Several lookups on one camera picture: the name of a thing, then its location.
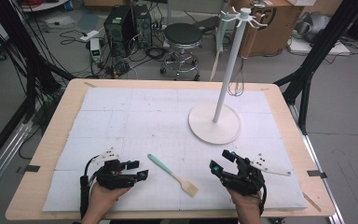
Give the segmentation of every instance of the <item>wooden table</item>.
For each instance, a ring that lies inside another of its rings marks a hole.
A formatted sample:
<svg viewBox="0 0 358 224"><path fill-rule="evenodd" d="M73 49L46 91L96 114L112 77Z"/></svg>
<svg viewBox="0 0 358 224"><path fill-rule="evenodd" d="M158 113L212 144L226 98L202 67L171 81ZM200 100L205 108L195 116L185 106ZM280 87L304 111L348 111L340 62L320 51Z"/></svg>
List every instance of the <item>wooden table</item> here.
<svg viewBox="0 0 358 224"><path fill-rule="evenodd" d="M8 209L9 220L80 219L78 212L42 212L53 177L54 168L73 126L88 88L144 88L219 90L220 82L184 82L154 80L95 80L75 79L69 83L58 108L43 136L30 165L40 166L37 173L27 172ZM275 118L283 143L295 168L300 187L307 200L306 209L266 210L263 217L331 217L335 208L320 177L310 177L309 170L317 170L303 142L295 121L273 84L245 84L246 91L263 91ZM106 218L216 218L236 217L235 210L115 212Z"/></svg>

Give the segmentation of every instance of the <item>stool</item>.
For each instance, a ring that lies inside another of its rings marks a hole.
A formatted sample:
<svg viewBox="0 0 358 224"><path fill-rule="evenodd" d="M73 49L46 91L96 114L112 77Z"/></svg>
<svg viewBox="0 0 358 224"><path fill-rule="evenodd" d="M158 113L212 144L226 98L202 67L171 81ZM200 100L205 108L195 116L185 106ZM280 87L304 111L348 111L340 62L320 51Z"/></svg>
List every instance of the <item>stool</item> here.
<svg viewBox="0 0 358 224"><path fill-rule="evenodd" d="M174 23L167 26L164 30L164 39L170 47L179 49L165 56L164 63L160 68L160 73L165 74L165 67L176 71L176 79L179 80L181 73L197 71L194 76L195 81L200 80L198 58L186 49L193 49L201 44L202 32L199 28L187 23Z"/></svg>

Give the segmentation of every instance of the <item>spatula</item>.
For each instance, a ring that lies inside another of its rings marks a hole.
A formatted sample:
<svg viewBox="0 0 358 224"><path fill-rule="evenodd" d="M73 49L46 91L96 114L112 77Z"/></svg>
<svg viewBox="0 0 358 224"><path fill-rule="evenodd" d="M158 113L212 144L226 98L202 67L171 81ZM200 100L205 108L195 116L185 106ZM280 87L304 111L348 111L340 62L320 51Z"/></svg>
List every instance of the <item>spatula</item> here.
<svg viewBox="0 0 358 224"><path fill-rule="evenodd" d="M167 172L169 175L179 181L182 186L182 189L187 192L191 197L194 197L194 195L196 195L196 193L199 191L199 188L197 188L194 184L192 184L190 181L181 179L177 174L172 172L167 166L165 166L159 159L157 159L152 154L148 154L147 157L157 166L159 166L161 169L163 169L165 172Z"/></svg>

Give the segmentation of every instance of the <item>hand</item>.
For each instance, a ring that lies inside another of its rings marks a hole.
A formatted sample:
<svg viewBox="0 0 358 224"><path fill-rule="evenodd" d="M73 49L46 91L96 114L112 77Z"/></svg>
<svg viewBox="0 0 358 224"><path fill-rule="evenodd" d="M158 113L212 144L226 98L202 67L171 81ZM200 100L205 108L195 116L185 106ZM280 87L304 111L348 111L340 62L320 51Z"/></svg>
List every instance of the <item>hand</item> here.
<svg viewBox="0 0 358 224"><path fill-rule="evenodd" d="M260 197L258 195L243 196L233 189L227 189L231 195L232 202L235 203L238 219L241 224L260 224Z"/></svg>
<svg viewBox="0 0 358 224"><path fill-rule="evenodd" d="M98 182L92 186L89 196L89 208L82 219L82 224L98 224L104 215L113 207L118 197L125 194L131 188L106 189Z"/></svg>

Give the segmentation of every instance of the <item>electrical outlet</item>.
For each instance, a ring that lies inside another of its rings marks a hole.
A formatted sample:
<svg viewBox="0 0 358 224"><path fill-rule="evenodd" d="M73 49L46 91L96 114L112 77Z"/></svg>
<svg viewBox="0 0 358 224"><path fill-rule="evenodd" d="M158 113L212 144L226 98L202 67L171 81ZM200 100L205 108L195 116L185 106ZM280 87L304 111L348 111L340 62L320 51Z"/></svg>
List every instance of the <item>electrical outlet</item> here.
<svg viewBox="0 0 358 224"><path fill-rule="evenodd" d="M83 41L88 41L90 38L92 38L93 36L97 35L99 32L98 31L91 31L87 34L87 36L81 36L80 39Z"/></svg>

